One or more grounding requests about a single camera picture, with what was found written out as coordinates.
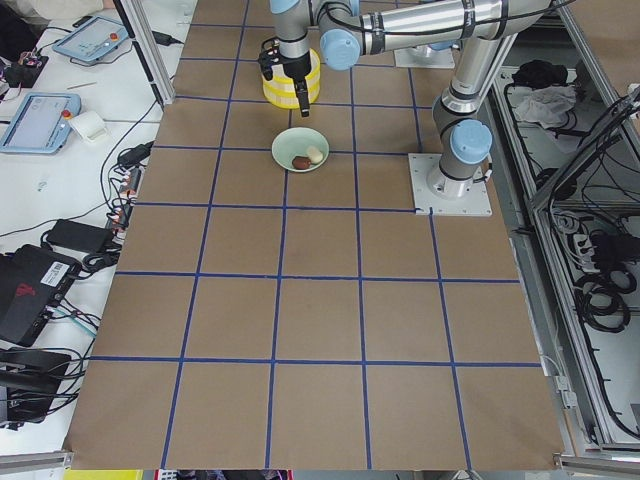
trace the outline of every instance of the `food item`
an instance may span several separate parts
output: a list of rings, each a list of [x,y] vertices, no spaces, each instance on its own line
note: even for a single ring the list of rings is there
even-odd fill
[[[296,170],[307,170],[311,167],[311,160],[306,157],[296,157],[291,163]]]
[[[313,145],[310,145],[307,148],[307,157],[309,157],[309,160],[311,160],[311,163],[313,163],[314,165],[317,165],[322,162],[324,155],[316,147],[314,147]]]

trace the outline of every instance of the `yellow container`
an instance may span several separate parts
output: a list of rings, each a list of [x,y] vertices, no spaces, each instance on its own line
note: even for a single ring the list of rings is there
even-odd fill
[[[67,470],[64,480],[141,480],[142,470]]]
[[[306,76],[307,89],[309,90],[309,103],[313,103],[320,95],[320,58],[315,50],[311,53],[311,72]],[[273,79],[267,81],[262,77],[262,91],[270,103],[280,108],[300,108],[296,91],[293,88],[293,80],[284,74],[282,65],[273,67]]]

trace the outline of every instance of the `white table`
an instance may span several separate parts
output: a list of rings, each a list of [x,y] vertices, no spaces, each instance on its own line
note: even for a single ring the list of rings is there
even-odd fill
[[[189,5],[189,2],[193,3],[193,0],[144,0],[142,5],[153,30],[167,33],[184,42],[189,30],[189,24],[185,23],[185,5]],[[99,14],[118,18],[117,12],[113,9],[104,10]],[[51,22],[50,26],[72,29],[71,23],[73,20],[58,20]],[[64,35],[66,34],[60,30],[46,30],[38,46],[47,45]],[[172,76],[178,67],[182,45],[159,45],[158,49],[169,76]],[[104,57],[102,61],[108,62],[122,55],[114,63],[106,65],[84,67],[73,64],[68,57],[54,52],[51,46],[45,47],[42,53],[49,57],[49,62],[34,87],[23,89],[14,100],[0,103],[0,118],[11,118],[29,91],[76,93],[82,98],[83,111],[93,110],[103,119],[110,121],[136,121],[155,98],[138,55],[132,49],[131,40],[126,40],[117,50]],[[69,87],[84,84],[91,85],[69,90]],[[17,89],[11,89],[7,97],[13,98],[16,94]],[[162,110],[156,106],[146,121],[159,122],[161,117]]]
[[[67,144],[55,155],[0,154],[0,234],[28,228],[55,218],[72,217],[103,202],[99,171],[109,150],[132,126],[130,122],[108,122],[110,138],[89,145],[72,133]],[[0,134],[6,126],[0,126]],[[157,123],[140,123],[109,158],[107,169],[125,148],[155,138]],[[79,219],[86,224],[104,227],[107,208],[102,207]],[[11,252],[31,243],[39,245],[40,235],[50,229],[48,223],[28,232],[0,238],[0,252]],[[115,268],[98,272],[88,280],[76,281],[66,298],[86,313],[101,315]],[[71,322],[50,322],[34,347],[68,347],[84,353],[91,342],[84,330]],[[0,341],[0,348],[12,345]],[[75,403],[48,416],[39,424],[25,424],[18,431],[0,429],[0,456],[43,453],[60,450],[66,437]]]

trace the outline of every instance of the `mounting plate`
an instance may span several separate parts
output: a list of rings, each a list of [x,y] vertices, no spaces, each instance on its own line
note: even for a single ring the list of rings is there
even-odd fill
[[[491,203],[484,182],[474,183],[467,194],[458,200],[448,200],[433,193],[427,186],[427,174],[440,161],[440,154],[409,154],[413,203],[417,215],[455,215],[469,217],[490,217]],[[482,178],[478,167],[474,178]]]
[[[426,55],[419,52],[420,51],[416,52],[413,48],[394,50],[393,54],[396,58],[396,67],[454,68],[456,66],[453,60],[453,52],[450,48],[446,50],[429,49]]]

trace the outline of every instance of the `bowl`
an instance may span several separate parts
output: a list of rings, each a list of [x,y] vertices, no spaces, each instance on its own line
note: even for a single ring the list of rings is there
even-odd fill
[[[307,157],[307,148],[316,147],[322,153],[322,161],[306,170],[294,168],[292,162],[296,157]],[[271,155],[282,168],[295,173],[308,173],[316,170],[329,156],[329,142],[320,132],[306,127],[289,128],[281,132],[271,144]]]

